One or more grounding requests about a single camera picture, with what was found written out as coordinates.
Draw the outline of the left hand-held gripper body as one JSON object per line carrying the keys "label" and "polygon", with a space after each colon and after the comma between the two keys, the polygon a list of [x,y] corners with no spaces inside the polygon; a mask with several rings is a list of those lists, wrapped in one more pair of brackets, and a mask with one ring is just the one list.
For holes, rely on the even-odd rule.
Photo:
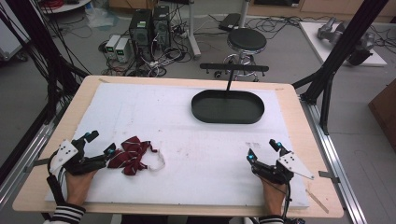
{"label": "left hand-held gripper body", "polygon": [[72,141],[63,140],[49,161],[49,172],[56,175],[61,168],[64,168],[72,175],[83,175],[104,168],[107,150],[101,155],[86,157],[84,147],[86,143],[90,142],[91,140],[87,138]]}

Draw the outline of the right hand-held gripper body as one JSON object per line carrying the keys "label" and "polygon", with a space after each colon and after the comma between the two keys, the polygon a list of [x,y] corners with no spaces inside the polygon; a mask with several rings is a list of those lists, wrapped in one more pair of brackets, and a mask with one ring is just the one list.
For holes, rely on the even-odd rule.
{"label": "right hand-held gripper body", "polygon": [[294,152],[280,156],[276,160],[275,165],[267,165],[258,161],[257,158],[257,162],[251,165],[251,171],[254,175],[279,185],[288,184],[295,175],[300,175],[311,180],[315,178]]}

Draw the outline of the dark red striped bow tie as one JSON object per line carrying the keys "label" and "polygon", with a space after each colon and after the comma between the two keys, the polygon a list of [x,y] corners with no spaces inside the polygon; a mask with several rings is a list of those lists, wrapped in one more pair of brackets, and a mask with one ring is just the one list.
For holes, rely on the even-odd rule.
{"label": "dark red striped bow tie", "polygon": [[[116,149],[114,156],[109,160],[109,169],[122,169],[124,175],[133,176],[138,171],[149,170],[156,172],[165,167],[163,154],[159,149],[155,149],[150,141],[141,141],[137,136],[133,136],[121,144],[121,149]],[[158,156],[160,165],[152,167],[142,162],[144,155],[152,152]]]}

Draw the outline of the person's right hand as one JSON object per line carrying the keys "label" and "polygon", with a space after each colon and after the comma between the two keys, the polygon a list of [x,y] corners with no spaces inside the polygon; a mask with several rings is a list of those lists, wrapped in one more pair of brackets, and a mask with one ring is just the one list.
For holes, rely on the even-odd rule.
{"label": "person's right hand", "polygon": [[267,215],[282,215],[282,204],[286,197],[287,186],[271,183],[262,178],[264,211]]}

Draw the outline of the person's left hand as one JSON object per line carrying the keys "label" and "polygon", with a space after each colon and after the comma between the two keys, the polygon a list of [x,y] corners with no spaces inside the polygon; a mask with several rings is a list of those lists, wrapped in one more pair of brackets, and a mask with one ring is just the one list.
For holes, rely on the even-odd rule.
{"label": "person's left hand", "polygon": [[95,175],[96,171],[84,175],[71,175],[70,173],[66,173],[66,201],[74,205],[82,206],[86,201],[88,191]]}

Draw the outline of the thin wooden stick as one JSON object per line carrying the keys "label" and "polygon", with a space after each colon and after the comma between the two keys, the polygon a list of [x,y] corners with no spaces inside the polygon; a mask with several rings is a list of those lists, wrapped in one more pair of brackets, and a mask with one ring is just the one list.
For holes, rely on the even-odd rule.
{"label": "thin wooden stick", "polygon": [[306,189],[305,192],[311,197],[311,199],[326,213],[329,214],[329,209],[321,202],[321,200],[315,196],[310,190]]}

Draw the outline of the white foam board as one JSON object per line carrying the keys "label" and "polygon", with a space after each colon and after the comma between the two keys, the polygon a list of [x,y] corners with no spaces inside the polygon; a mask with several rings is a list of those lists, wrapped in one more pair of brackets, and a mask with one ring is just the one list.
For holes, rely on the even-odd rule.
{"label": "white foam board", "polygon": [[84,148],[87,156],[103,153],[136,136],[153,149],[143,156],[147,169],[125,175],[104,168],[94,177],[92,203],[180,205],[262,205],[262,183],[247,154],[273,164],[276,140],[290,148],[288,129],[274,91],[257,90],[264,102],[262,118],[253,124],[210,124],[191,113],[196,88],[102,83],[94,94],[75,137],[97,131]]}

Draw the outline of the white power supply unit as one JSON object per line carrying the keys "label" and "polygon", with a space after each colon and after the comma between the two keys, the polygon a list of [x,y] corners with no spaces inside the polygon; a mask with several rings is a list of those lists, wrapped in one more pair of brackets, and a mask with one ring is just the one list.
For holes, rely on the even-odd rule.
{"label": "white power supply unit", "polygon": [[122,37],[116,46],[116,55],[120,63],[127,63],[130,58],[129,40]]}
{"label": "white power supply unit", "polygon": [[119,40],[120,40],[120,35],[113,35],[107,41],[107,43],[105,45],[105,49],[106,49],[106,56],[108,59],[110,59],[110,60],[117,59],[117,54],[116,54],[115,48],[118,45]]}

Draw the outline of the black round stool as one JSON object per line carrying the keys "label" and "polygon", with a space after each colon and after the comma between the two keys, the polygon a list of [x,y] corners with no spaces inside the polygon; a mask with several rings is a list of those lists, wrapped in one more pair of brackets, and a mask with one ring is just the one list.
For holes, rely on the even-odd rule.
{"label": "black round stool", "polygon": [[259,31],[239,28],[228,34],[227,44],[234,53],[225,57],[224,63],[255,65],[254,56],[266,48],[267,39]]}

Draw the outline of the white floor board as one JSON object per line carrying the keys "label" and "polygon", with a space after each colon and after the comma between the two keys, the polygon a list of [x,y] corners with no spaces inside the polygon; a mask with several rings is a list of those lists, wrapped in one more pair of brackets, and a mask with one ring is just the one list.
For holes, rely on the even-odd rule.
{"label": "white floor board", "polygon": [[[307,38],[322,63],[328,58],[332,51],[332,44],[328,40],[320,40],[317,38],[318,29],[323,25],[324,22],[300,22],[300,27],[303,30],[304,36]],[[387,65],[374,49],[371,49],[370,52],[372,55],[361,63],[361,66],[383,67]]]}

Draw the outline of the brown wooden cabinet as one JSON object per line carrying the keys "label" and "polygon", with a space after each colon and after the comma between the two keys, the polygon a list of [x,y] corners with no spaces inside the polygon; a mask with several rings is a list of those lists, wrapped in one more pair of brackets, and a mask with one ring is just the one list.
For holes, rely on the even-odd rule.
{"label": "brown wooden cabinet", "polygon": [[368,106],[389,143],[396,148],[396,78]]}

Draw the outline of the black computer tower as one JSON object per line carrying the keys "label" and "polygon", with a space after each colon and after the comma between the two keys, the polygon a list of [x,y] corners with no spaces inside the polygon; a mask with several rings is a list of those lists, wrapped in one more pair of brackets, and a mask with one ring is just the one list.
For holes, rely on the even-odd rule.
{"label": "black computer tower", "polygon": [[159,49],[167,49],[171,46],[169,13],[169,6],[156,6],[153,9],[154,40]]}
{"label": "black computer tower", "polygon": [[129,33],[133,44],[134,54],[141,53],[148,60],[152,59],[150,50],[153,40],[152,11],[139,8],[132,17],[129,25]]}

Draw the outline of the white round table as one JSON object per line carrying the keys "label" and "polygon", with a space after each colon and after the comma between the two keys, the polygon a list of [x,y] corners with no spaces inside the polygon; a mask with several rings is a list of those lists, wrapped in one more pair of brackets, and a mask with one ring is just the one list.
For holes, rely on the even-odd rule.
{"label": "white round table", "polygon": [[91,8],[92,7],[92,0],[78,0],[77,4],[63,4],[57,8],[50,8],[50,7],[42,7],[41,10],[45,14],[53,14],[53,13],[61,13],[67,12],[78,8]]}

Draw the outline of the grey metal table leg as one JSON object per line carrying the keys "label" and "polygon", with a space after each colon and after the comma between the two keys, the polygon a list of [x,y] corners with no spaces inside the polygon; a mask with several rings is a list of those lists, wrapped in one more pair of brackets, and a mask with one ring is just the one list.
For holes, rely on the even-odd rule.
{"label": "grey metal table leg", "polygon": [[188,0],[189,4],[189,30],[188,39],[191,45],[191,50],[194,59],[199,59],[201,57],[201,51],[199,49],[198,43],[194,36],[194,0]]}

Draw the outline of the aluminium side rail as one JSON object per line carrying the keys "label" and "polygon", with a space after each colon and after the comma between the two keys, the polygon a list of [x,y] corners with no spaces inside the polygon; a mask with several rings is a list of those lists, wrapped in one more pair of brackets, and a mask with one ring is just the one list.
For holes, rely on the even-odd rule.
{"label": "aluminium side rail", "polygon": [[36,132],[27,133],[15,148],[16,152],[7,158],[6,167],[0,168],[0,173],[4,174],[3,178],[0,177],[0,210],[36,165],[55,128],[56,124],[49,123],[42,125]]}
{"label": "aluminium side rail", "polygon": [[355,192],[350,185],[347,173],[338,156],[336,147],[331,137],[320,127],[320,111],[316,105],[309,105],[303,100],[300,101],[305,115],[311,125],[314,136],[318,139],[319,150],[324,157],[325,164],[331,175],[331,180],[336,192],[341,199],[343,210],[352,224],[368,224],[361,209]]}

